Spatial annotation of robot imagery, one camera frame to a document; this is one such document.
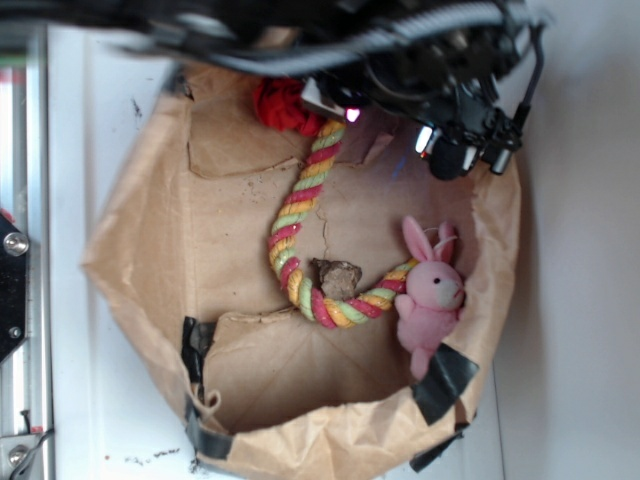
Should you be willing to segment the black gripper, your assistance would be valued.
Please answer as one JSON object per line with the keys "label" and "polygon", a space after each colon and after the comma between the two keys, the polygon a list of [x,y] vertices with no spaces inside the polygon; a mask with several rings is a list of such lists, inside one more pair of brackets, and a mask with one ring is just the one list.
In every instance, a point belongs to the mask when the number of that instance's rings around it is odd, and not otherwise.
{"label": "black gripper", "polygon": [[423,126],[417,152],[439,179],[477,160],[501,174],[521,146],[525,114],[496,103],[496,82],[523,57],[522,9],[309,9],[302,44],[327,49],[314,68],[337,105],[374,104]]}

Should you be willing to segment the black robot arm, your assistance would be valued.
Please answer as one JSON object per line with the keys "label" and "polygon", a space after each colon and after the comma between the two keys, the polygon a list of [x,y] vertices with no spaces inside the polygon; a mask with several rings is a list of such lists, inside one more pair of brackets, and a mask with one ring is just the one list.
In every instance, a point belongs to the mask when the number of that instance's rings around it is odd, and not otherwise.
{"label": "black robot arm", "polygon": [[311,135],[369,105],[413,120],[417,153],[441,180],[478,161],[502,174],[531,108],[498,106],[496,83],[542,23],[521,1],[5,1],[1,74],[14,77],[38,24],[126,30],[139,51],[259,76],[260,120]]}

